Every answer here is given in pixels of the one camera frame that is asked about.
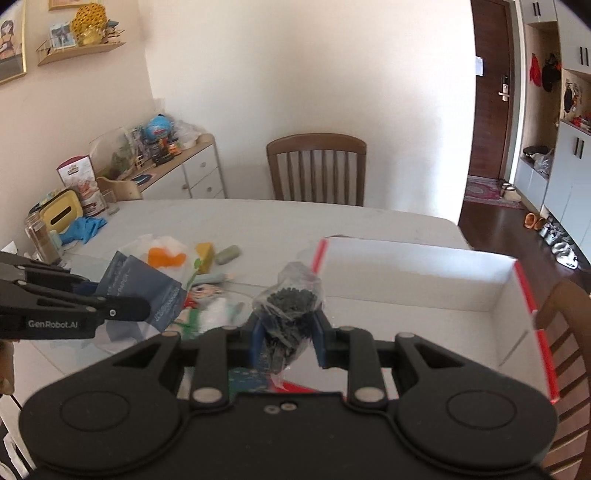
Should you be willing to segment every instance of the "framed picture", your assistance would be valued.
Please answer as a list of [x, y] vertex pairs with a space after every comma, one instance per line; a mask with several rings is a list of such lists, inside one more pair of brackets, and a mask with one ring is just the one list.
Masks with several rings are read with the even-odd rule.
[[0, 85], [26, 73], [25, 0], [20, 0], [0, 15]]
[[77, 45], [69, 23], [58, 23], [50, 28], [52, 48], [70, 48]]
[[82, 5], [88, 4], [88, 0], [49, 0], [49, 10], [59, 10], [61, 8], [79, 8]]

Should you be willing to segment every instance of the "blue globe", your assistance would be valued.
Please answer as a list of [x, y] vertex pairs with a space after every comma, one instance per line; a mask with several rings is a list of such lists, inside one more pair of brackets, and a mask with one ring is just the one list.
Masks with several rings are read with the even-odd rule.
[[145, 130], [148, 139], [155, 142], [167, 138], [173, 130], [173, 125], [168, 118], [159, 115], [150, 120]]

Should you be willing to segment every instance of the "green eraser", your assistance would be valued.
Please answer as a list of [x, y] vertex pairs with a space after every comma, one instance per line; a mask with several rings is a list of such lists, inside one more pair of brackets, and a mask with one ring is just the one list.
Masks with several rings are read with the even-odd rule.
[[222, 250], [220, 253], [216, 255], [216, 263], [218, 265], [225, 265], [227, 263], [230, 263], [235, 258], [240, 257], [240, 255], [242, 255], [240, 247], [238, 247], [237, 245], [232, 245], [231, 247]]

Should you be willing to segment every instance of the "red bag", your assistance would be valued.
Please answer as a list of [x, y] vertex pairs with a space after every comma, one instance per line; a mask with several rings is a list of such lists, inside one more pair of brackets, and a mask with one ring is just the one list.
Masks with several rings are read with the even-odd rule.
[[536, 86], [542, 86], [542, 69], [540, 68], [540, 62], [535, 53], [532, 54], [531, 68], [530, 68], [530, 82], [534, 82]]

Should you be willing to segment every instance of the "door handle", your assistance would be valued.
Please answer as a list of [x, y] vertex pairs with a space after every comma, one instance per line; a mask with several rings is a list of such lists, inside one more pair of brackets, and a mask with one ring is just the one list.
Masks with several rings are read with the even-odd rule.
[[501, 80], [502, 83], [502, 92], [499, 92], [499, 95], [503, 97], [504, 102], [508, 102], [511, 95], [509, 94], [509, 76], [503, 75], [503, 79]]

